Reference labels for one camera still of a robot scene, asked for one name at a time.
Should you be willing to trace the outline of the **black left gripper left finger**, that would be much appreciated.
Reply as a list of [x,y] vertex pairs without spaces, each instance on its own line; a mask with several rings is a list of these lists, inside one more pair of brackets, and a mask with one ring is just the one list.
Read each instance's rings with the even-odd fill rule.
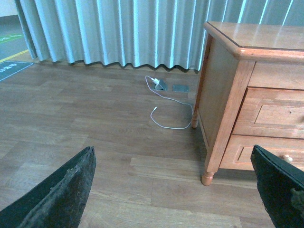
[[77,228],[96,168],[86,147],[24,196],[0,212],[2,228]]

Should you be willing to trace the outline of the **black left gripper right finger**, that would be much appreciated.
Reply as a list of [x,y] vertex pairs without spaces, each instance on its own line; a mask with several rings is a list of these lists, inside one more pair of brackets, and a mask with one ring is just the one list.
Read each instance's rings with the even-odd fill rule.
[[251,162],[257,189],[276,228],[304,226],[304,172],[259,145]]

